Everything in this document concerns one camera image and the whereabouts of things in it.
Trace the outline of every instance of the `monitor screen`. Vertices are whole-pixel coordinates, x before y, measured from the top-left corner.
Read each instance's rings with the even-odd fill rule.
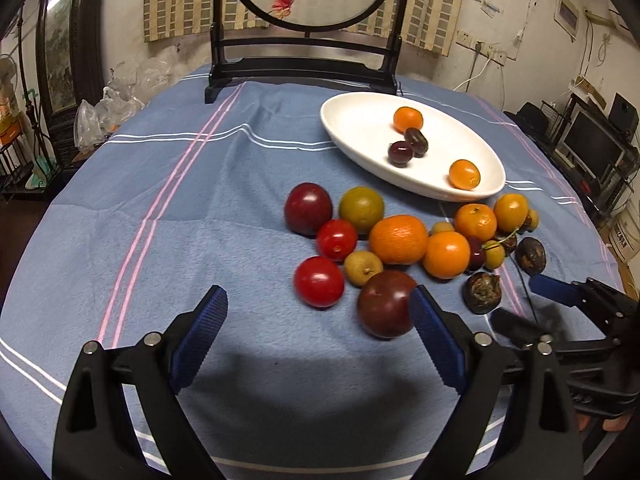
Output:
[[[613,139],[582,112],[575,118],[564,143],[599,180],[622,155],[622,149]]]

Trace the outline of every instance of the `computer monitor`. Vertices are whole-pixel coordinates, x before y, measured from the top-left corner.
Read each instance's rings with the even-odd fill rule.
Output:
[[[562,143],[575,161],[600,183],[617,166],[625,150],[597,122],[580,112]]]

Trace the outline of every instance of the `white bucket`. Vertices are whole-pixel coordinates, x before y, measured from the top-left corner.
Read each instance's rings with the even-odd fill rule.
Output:
[[[609,232],[609,241],[624,263],[627,263],[640,251],[640,229],[635,215],[631,214],[628,205],[614,218]]]

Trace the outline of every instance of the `circular frame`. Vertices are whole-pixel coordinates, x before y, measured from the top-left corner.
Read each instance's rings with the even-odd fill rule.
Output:
[[[256,6],[251,0],[240,0],[242,4],[249,9],[252,13],[254,13],[259,18],[263,19],[265,22],[271,23],[271,25],[275,25],[276,27],[288,28],[289,30],[295,30],[297,32],[329,32],[330,30],[340,30],[341,28],[351,27],[351,25],[355,25],[358,22],[364,20],[367,16],[370,16],[375,10],[382,5],[382,2],[385,0],[375,0],[369,7],[367,7],[364,12],[357,15],[355,18],[351,18],[346,22],[336,23],[335,25],[299,25],[297,23],[289,23],[284,20],[279,20],[278,18],[274,18],[260,7]]]

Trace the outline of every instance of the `power outlet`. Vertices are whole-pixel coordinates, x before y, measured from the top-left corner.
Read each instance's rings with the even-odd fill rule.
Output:
[[[493,45],[483,43],[480,49],[480,55],[492,59],[494,57],[495,47]]]
[[[464,30],[458,31],[458,35],[456,37],[457,44],[460,44],[466,48],[471,48],[471,44],[473,40],[474,40],[473,36],[468,32],[465,32]]]
[[[496,50],[494,52],[494,61],[504,66],[504,64],[507,62],[507,53],[503,50]]]

